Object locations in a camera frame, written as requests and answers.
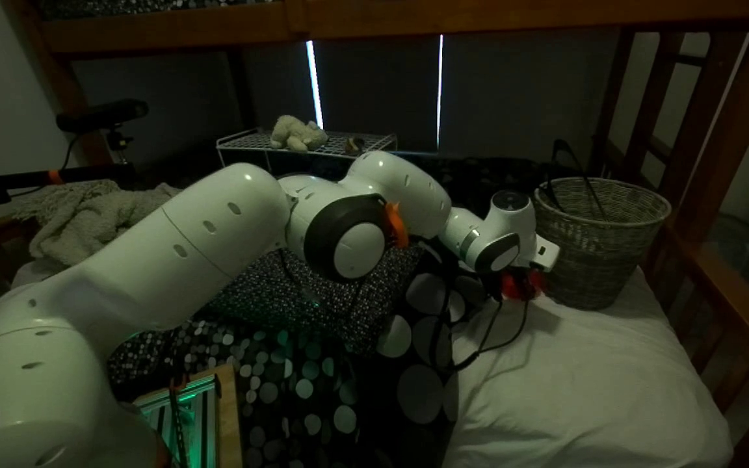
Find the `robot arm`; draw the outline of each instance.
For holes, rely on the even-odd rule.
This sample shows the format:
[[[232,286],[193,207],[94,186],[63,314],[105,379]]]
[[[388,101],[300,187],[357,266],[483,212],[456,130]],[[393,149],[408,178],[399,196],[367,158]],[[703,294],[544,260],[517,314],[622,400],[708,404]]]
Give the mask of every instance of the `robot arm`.
[[[382,151],[340,182],[250,164],[201,181],[87,264],[0,299],[0,467],[141,467],[150,434],[113,400],[105,356],[133,333],[183,325],[269,249],[361,278],[396,235],[439,236],[470,272],[538,259],[527,197],[501,192],[479,220]]]

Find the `mattress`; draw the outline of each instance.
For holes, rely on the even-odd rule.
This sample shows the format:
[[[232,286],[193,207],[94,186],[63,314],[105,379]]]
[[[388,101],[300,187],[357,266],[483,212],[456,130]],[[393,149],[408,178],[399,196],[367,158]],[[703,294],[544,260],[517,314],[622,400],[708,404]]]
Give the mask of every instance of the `mattress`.
[[[504,314],[497,337],[521,304]],[[457,360],[479,330],[456,337]],[[534,299],[526,333],[457,374],[445,467],[726,467],[732,452],[726,418],[634,273],[604,312]]]

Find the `wooden bed frame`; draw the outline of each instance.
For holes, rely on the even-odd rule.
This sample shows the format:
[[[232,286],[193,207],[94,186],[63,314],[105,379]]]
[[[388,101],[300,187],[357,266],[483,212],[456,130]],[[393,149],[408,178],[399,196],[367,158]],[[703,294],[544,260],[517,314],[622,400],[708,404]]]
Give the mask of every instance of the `wooden bed frame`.
[[[87,58],[296,39],[622,30],[590,169],[647,182],[644,157],[653,153],[666,164],[663,181],[647,186],[659,187],[676,212],[651,249],[644,273],[694,368],[704,372],[720,353],[729,356],[717,379],[708,383],[720,411],[741,399],[749,383],[749,285],[703,242],[749,145],[749,0],[280,0],[83,22],[42,22],[29,0],[6,0],[6,6],[59,109],[87,104],[71,70],[71,60]],[[609,129],[637,31],[660,31],[660,47],[630,149],[622,153],[609,143]],[[711,31],[708,58],[682,54],[683,31]],[[703,73],[682,130],[666,149],[653,129],[676,64],[698,66]],[[90,164],[110,161],[102,143],[87,143],[83,153]],[[0,246],[27,235],[24,225],[0,225]],[[3,278],[10,278],[14,264],[3,247],[0,268]],[[749,429],[737,444],[733,467],[749,467]]]

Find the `wicker basket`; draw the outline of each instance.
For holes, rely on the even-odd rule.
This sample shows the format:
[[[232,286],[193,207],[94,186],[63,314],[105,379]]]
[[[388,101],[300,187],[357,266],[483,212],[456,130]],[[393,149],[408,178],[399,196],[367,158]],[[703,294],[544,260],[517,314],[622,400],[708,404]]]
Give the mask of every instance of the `wicker basket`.
[[[536,191],[536,231],[562,247],[547,294],[578,309],[607,309],[672,213],[666,197],[618,181],[564,178]]]

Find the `bed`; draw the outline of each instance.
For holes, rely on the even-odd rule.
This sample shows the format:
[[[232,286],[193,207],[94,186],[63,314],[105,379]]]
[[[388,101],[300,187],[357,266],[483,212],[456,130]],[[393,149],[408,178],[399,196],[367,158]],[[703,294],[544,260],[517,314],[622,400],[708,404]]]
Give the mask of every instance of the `bed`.
[[[461,374],[461,418],[447,448],[447,464],[508,467],[522,460],[534,467],[600,467],[612,460],[612,467],[633,467],[633,460],[618,452],[618,448],[626,448],[644,452],[644,457],[637,457],[637,467],[712,467],[724,460],[732,460],[732,467],[749,467],[749,416],[745,425],[737,418],[741,400],[749,400],[749,285],[715,253],[703,247],[726,187],[749,145],[749,0],[637,0],[633,6],[618,0],[596,0],[586,6],[549,0],[538,2],[538,9],[534,2],[509,2],[497,9],[494,17],[487,17],[482,10],[487,2],[479,0],[287,0],[254,9],[98,22],[42,22],[27,0],[14,0],[9,6],[14,6],[15,26],[35,51],[59,109],[83,108],[83,93],[67,69],[75,58],[218,51],[305,36],[352,39],[622,26],[625,35],[609,77],[590,169],[653,186],[673,203],[676,213],[660,230],[643,264],[643,273],[633,278],[612,314],[573,312],[549,299],[534,304],[538,314],[530,329],[556,329],[566,342],[559,342],[556,333],[536,330],[534,342],[538,344],[534,344],[534,348],[538,346],[538,353],[530,348],[530,360],[540,361],[538,369],[544,372],[553,369],[559,383],[575,379],[575,372],[590,369],[588,374],[596,374],[599,379],[592,383],[586,377],[579,383],[579,392],[588,399],[573,392],[575,385],[553,385],[556,379],[547,379],[547,374],[517,369],[516,361],[527,352],[527,342],[483,356]],[[613,108],[633,35],[647,30],[660,31],[660,47],[634,118],[630,149],[618,151],[609,140]],[[708,58],[698,60],[678,54],[682,31],[711,31],[712,47]],[[703,66],[703,77],[682,130],[669,149],[655,140],[653,129],[676,60]],[[643,164],[647,153],[666,164],[660,181],[644,181]],[[105,164],[106,153],[96,145],[88,151],[87,145],[87,158],[90,164]],[[24,225],[0,225],[0,246],[19,236],[27,236]],[[15,266],[19,264],[0,247],[0,292],[3,278],[10,278]],[[588,353],[573,353],[575,348],[570,348],[570,344],[596,346],[590,346]],[[456,342],[453,352],[461,353],[461,346],[468,346],[468,338]],[[626,346],[633,346],[637,356],[625,356],[622,348]],[[637,418],[644,415],[643,404],[633,407],[633,400],[622,400],[622,407],[612,407],[613,400],[607,399],[607,390],[617,389],[613,383],[607,383],[613,379],[613,374],[609,377],[609,369],[637,372],[637,361],[655,368],[660,374],[672,374],[669,383],[673,383],[669,389],[655,389],[660,392],[643,399],[643,404],[655,404],[647,409],[666,409],[672,404],[672,415],[653,415],[655,437],[625,431],[622,425],[626,425],[626,415],[607,421],[612,409],[634,409]],[[538,383],[552,392],[516,392],[516,389]],[[693,428],[687,425],[683,431],[676,431],[672,418],[678,416],[678,421],[683,421],[683,415],[693,416]],[[720,415],[733,416],[737,421],[726,428],[717,418]],[[579,421],[600,425],[596,425],[599,431],[590,431],[590,428],[575,428]]]

